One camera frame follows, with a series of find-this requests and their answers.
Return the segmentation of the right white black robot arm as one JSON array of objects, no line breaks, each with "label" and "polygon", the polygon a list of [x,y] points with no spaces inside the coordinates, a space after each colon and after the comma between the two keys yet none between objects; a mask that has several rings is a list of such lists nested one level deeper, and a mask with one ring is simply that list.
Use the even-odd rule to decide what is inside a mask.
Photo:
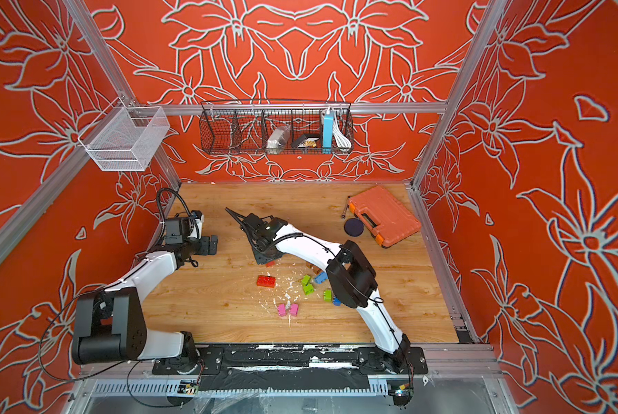
[{"label": "right white black robot arm", "polygon": [[354,241],[330,243],[279,217],[245,216],[229,208],[226,212],[245,233],[258,264],[293,255],[318,267],[326,273],[335,298],[365,322],[381,358],[392,369],[407,362],[410,340],[393,322],[379,292],[376,271]]}]

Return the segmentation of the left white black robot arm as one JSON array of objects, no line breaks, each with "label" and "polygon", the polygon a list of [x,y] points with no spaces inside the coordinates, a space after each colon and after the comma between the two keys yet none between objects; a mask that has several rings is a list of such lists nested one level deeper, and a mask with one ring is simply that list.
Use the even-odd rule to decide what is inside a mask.
[{"label": "left white black robot arm", "polygon": [[180,194],[167,187],[157,191],[158,207],[164,193],[181,202],[185,215],[162,219],[156,244],[131,271],[79,296],[71,346],[74,363],[159,360],[181,373],[200,365],[191,333],[155,331],[147,327],[143,314],[143,302],[167,277],[187,264],[198,267],[197,256],[217,253],[218,238],[202,233],[202,212],[190,210]]}]

